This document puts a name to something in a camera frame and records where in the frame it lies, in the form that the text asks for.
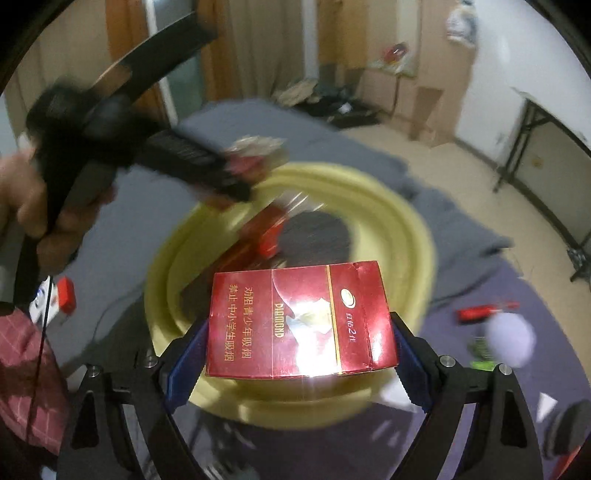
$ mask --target red cigarette box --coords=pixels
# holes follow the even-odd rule
[[[297,378],[398,365],[378,263],[217,273],[207,374]]]

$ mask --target red cap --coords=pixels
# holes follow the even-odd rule
[[[60,311],[66,315],[71,315],[76,310],[76,295],[74,294],[74,284],[67,277],[59,279],[57,282],[57,299]]]

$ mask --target tiled floor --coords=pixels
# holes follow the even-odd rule
[[[496,174],[455,144],[431,148],[378,125],[348,130],[376,150],[398,155],[422,181],[447,192],[467,213],[495,232],[511,237],[507,258],[546,302],[591,378],[591,292],[584,281],[571,283],[573,266],[558,233],[520,193],[504,186],[492,193]]]

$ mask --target human hand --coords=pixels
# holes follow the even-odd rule
[[[47,186],[31,165],[33,153],[34,150],[30,149],[0,158],[0,232],[4,231],[15,212],[25,233],[41,238],[37,255],[43,274],[57,274],[66,267],[85,233],[94,225],[101,206],[115,199],[115,190],[111,187],[84,209],[62,210],[54,230],[44,237],[47,231]]]

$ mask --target silver screw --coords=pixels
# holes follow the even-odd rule
[[[509,365],[500,364],[499,370],[503,375],[511,375],[513,373],[513,369]]]
[[[439,357],[439,361],[444,367],[453,367],[456,364],[456,359],[449,355]]]
[[[98,377],[100,375],[100,372],[101,372],[100,367],[92,366],[88,369],[88,375],[91,378]]]
[[[158,365],[158,357],[156,355],[150,355],[146,357],[144,360],[144,367],[146,368],[154,368]]]

